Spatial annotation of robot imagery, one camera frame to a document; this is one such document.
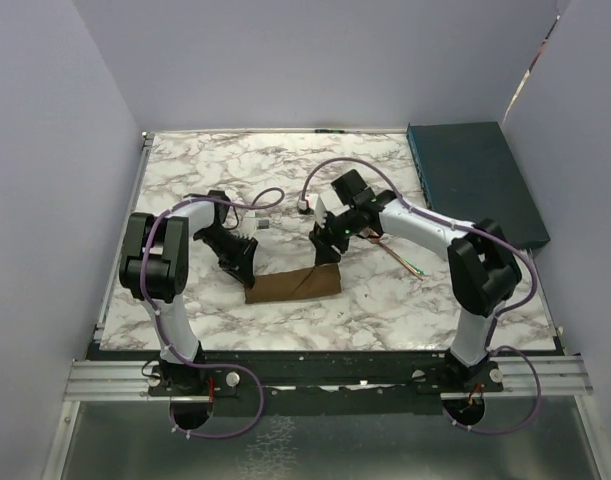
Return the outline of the brown cloth napkin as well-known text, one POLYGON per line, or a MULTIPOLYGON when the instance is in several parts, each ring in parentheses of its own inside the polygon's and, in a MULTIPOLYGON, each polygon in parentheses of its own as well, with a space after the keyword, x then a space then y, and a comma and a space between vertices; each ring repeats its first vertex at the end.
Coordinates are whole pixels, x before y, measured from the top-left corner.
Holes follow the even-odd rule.
POLYGON ((338 265, 327 264, 257 276, 254 286, 245 291, 245 303, 309 300, 337 295, 341 291, 338 265))

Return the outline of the copper iridescent fork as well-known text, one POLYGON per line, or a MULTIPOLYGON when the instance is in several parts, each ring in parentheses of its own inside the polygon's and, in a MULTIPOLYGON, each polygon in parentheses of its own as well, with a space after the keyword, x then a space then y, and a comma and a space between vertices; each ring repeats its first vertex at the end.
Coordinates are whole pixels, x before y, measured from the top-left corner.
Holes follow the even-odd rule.
POLYGON ((366 240, 368 240, 373 245, 378 246, 381 250, 387 253, 391 258, 393 258, 397 263, 399 263, 402 267, 404 267, 409 273, 411 273, 413 276, 415 276, 419 280, 424 279, 425 274, 422 270, 418 269, 413 264, 409 263, 406 259, 401 257, 398 253, 392 250, 389 246, 385 245, 382 242, 381 237, 377 235, 373 230, 366 229, 363 231, 363 233, 364 233, 364 237, 366 240))

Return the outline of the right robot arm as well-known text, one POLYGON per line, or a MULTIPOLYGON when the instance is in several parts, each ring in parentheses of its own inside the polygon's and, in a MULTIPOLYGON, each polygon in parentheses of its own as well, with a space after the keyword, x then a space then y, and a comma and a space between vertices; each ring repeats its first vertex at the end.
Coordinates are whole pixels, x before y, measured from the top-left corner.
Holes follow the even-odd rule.
POLYGON ((410 241, 446 260, 460 315, 445 354, 444 378, 454 390, 471 388, 489 359, 497 316, 522 279, 500 226, 433 213, 406 202, 394 190, 375 193, 355 169, 333 181, 332 188, 347 209, 335 214, 322 199, 316 200, 309 234, 315 264, 338 263, 350 239, 369 231, 410 241))

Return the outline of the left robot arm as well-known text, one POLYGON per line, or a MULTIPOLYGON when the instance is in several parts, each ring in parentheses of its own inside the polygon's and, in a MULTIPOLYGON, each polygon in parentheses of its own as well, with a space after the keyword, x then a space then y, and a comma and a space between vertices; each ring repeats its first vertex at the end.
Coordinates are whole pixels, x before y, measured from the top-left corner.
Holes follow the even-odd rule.
POLYGON ((209 384, 202 346, 193 333, 183 301, 189 277, 189 247, 200 240, 218 265, 244 288, 255 284, 256 239, 224 226, 232 202, 225 192, 191 194, 172 213, 129 216, 119 261, 119 281, 141 301, 160 344, 158 367, 150 375, 162 387, 191 395, 209 384))

